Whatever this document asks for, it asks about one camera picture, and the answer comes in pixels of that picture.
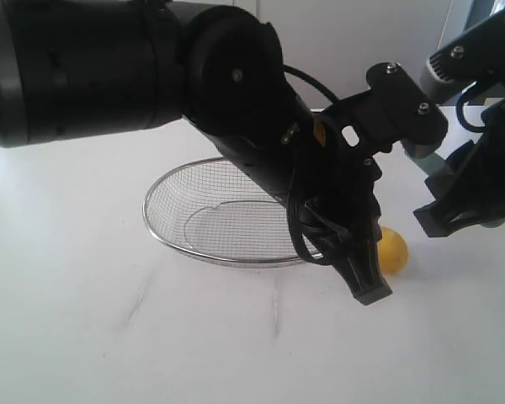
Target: white surface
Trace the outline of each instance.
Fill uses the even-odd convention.
[[[218,268],[148,235],[148,187],[215,154],[184,122],[0,150],[0,404],[505,403],[505,226],[427,239],[424,175],[380,156],[412,258],[365,308],[330,268]]]
[[[365,73],[401,63],[418,79],[442,37],[462,33],[473,0],[258,0],[259,18],[279,33],[286,63],[345,98],[364,91]],[[310,107],[327,106],[314,89],[292,82]]]

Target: wire mesh basket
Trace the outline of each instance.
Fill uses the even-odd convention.
[[[143,215],[157,240],[191,258],[240,268],[302,263],[284,207],[224,158],[192,162],[158,179]]]

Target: white wall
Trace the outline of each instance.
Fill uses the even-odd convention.
[[[378,62],[398,61],[418,78],[427,56],[438,48],[451,4],[471,0],[259,2],[260,19],[279,32],[286,62],[347,97],[366,89],[364,75]],[[465,21],[464,13],[451,14],[451,21]],[[326,105],[313,89],[296,87],[311,107]]]

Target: white table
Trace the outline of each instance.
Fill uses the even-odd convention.
[[[331,268],[219,268],[149,236],[149,186],[215,155],[184,122],[0,149],[0,403],[505,403],[505,226],[427,239],[425,175],[379,156],[412,258],[365,308]]]

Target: metal mesh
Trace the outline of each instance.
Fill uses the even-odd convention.
[[[179,167],[144,204],[152,235],[193,258],[237,267],[300,263],[284,208],[222,158]]]

